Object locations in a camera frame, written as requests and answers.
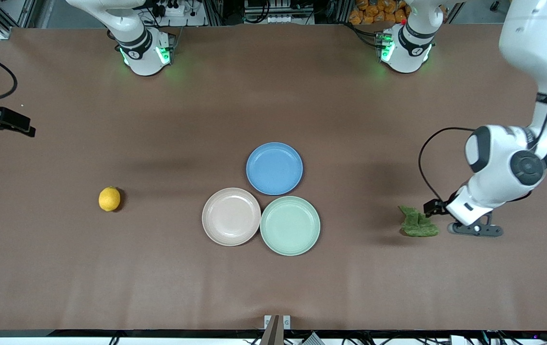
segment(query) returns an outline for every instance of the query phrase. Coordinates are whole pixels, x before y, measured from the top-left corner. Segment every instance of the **brown tabletop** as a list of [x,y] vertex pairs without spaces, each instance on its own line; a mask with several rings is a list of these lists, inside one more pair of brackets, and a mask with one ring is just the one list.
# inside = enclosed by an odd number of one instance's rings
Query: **brown tabletop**
[[[495,211],[501,238],[400,234],[397,205],[431,194],[417,155],[441,127],[527,125],[536,86],[499,55],[501,26],[444,26],[431,59],[397,74],[343,26],[184,29],[175,64],[139,77],[104,30],[15,29],[0,101],[34,139],[0,132],[0,328],[547,329],[547,178]],[[10,80],[0,69],[0,92]],[[471,175],[467,133],[436,138],[442,195]],[[322,221],[299,257],[258,234],[222,247],[201,226],[214,192],[273,197],[245,176],[270,141],[298,150],[290,195]],[[127,202],[97,205],[115,185]]]

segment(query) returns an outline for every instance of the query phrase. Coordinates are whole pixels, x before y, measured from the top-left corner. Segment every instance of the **plate rim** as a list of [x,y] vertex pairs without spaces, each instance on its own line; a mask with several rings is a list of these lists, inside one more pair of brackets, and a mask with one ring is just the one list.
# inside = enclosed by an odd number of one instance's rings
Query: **plate rim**
[[[300,171],[299,171],[299,176],[298,176],[298,179],[296,181],[295,184],[293,184],[293,186],[291,186],[291,188],[289,188],[288,190],[286,190],[285,192],[282,192],[282,193],[275,193],[275,194],[272,194],[272,193],[269,193],[269,192],[265,192],[264,190],[262,190],[261,188],[258,188],[255,184],[254,184],[254,181],[252,181],[251,177],[250,177],[250,173],[249,173],[249,167],[250,167],[250,162],[253,159],[253,156],[254,154],[256,153],[256,151],[258,151],[259,149],[261,149],[263,146],[273,146],[273,145],[281,145],[283,147],[285,147],[287,150],[289,149],[292,153],[293,156],[297,157],[298,158],[298,162],[300,164]],[[289,193],[291,192],[291,190],[295,189],[298,184],[301,182],[301,179],[303,178],[303,159],[301,158],[301,155],[299,154],[299,152],[297,150],[295,150],[295,148],[293,148],[292,146],[290,146],[289,144],[285,144],[284,142],[279,142],[279,141],[272,141],[272,142],[265,142],[265,144],[261,144],[260,146],[258,146],[256,149],[254,149],[250,155],[247,157],[247,162],[245,163],[245,175],[247,176],[247,180],[249,181],[250,185],[256,189],[258,192],[262,193],[262,194],[265,194],[265,195],[273,195],[273,196],[276,196],[276,195],[284,195],[286,193]]]
[[[317,234],[315,236],[315,240],[313,242],[313,244],[311,244],[307,249],[305,249],[304,251],[302,252],[299,252],[299,253],[296,253],[296,254],[285,254],[285,253],[280,253],[278,251],[276,251],[275,249],[273,249],[271,247],[271,245],[269,245],[269,243],[267,243],[267,240],[265,240],[265,236],[263,236],[263,229],[262,229],[262,225],[263,225],[263,219],[265,219],[264,215],[265,215],[265,212],[267,212],[267,209],[269,208],[269,206],[273,205],[274,203],[276,204],[279,204],[281,202],[283,202],[284,200],[289,200],[289,199],[295,199],[295,200],[300,200],[304,203],[307,203],[307,205],[310,205],[311,206],[311,209],[313,210],[313,212],[315,213],[315,218],[317,219]],[[260,237],[263,239],[264,243],[267,245],[267,247],[269,247],[269,249],[271,249],[274,253],[277,253],[277,254],[280,254],[280,255],[283,255],[283,256],[286,256],[286,257],[296,257],[298,255],[302,255],[304,253],[307,253],[308,251],[310,251],[314,245],[318,242],[318,239],[320,238],[320,233],[321,233],[321,227],[322,227],[322,223],[320,221],[320,214],[318,214],[318,210],[315,209],[315,207],[312,205],[312,203],[310,203],[310,201],[307,201],[306,199],[304,198],[300,198],[299,196],[294,196],[294,195],[287,195],[287,196],[282,196],[280,198],[277,198],[273,201],[271,201],[271,203],[269,203],[269,205],[267,205],[267,207],[265,207],[265,209],[263,210],[262,214],[260,215]]]
[[[247,240],[245,241],[242,241],[242,242],[239,242],[239,243],[233,243],[233,244],[226,244],[226,243],[220,243],[219,241],[215,240],[214,238],[211,237],[209,231],[207,230],[206,226],[205,226],[205,220],[206,220],[206,210],[208,210],[208,205],[210,204],[210,202],[213,203],[213,199],[214,197],[217,197],[219,196],[220,194],[223,194],[223,192],[229,192],[229,191],[237,191],[238,194],[241,194],[241,193],[245,193],[247,196],[249,196],[249,199],[251,199],[251,201],[254,202],[254,205],[256,205],[256,209],[258,210],[257,214],[258,214],[258,225],[256,226],[256,229],[254,231],[251,231],[251,234],[250,236],[247,238]],[[238,188],[238,187],[234,187],[234,186],[231,186],[231,187],[227,187],[227,188],[223,188],[217,192],[215,192],[214,194],[212,194],[208,199],[207,201],[205,202],[205,205],[203,205],[203,210],[201,212],[201,225],[203,227],[203,230],[205,231],[205,234],[207,235],[207,237],[214,241],[215,243],[217,244],[220,244],[220,245],[224,245],[225,247],[235,247],[237,245],[241,245],[241,244],[244,244],[246,243],[247,241],[251,240],[254,235],[256,235],[256,233],[258,232],[258,230],[260,229],[260,220],[262,219],[262,211],[260,209],[260,204],[258,203],[258,200],[256,200],[256,198],[254,197],[254,195],[252,195],[249,191],[243,189],[243,188]]]

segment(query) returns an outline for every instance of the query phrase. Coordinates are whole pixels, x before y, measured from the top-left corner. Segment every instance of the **green plate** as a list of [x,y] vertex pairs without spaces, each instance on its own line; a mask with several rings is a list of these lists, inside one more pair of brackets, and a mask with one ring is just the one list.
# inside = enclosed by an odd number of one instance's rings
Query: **green plate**
[[320,217],[305,199],[283,196],[265,208],[260,219],[260,236],[278,254],[301,255],[318,240]]

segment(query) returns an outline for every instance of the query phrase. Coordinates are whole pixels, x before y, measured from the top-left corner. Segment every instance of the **lemon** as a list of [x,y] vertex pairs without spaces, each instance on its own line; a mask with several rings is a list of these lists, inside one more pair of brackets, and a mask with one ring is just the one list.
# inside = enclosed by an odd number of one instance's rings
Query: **lemon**
[[114,187],[109,186],[98,195],[98,206],[107,212],[117,209],[120,205],[120,192]]

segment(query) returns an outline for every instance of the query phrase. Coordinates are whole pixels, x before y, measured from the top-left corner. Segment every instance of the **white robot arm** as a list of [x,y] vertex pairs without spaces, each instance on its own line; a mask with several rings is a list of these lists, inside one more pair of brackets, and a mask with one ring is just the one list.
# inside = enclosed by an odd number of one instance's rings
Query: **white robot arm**
[[405,24],[395,24],[384,30],[389,39],[383,40],[380,60],[397,72],[411,73],[429,58],[433,38],[442,23],[444,13],[440,5],[446,0],[407,0],[412,12]]
[[120,45],[124,63],[140,76],[151,76],[171,63],[174,39],[157,28],[146,28],[135,7],[145,0],[67,0],[100,20]]
[[547,0],[512,2],[499,49],[511,65],[536,80],[534,117],[528,127],[476,129],[466,142],[474,175],[449,201],[425,204],[429,216],[449,212],[458,221],[451,230],[459,233],[479,233],[489,225],[481,223],[482,216],[531,192],[547,172]]

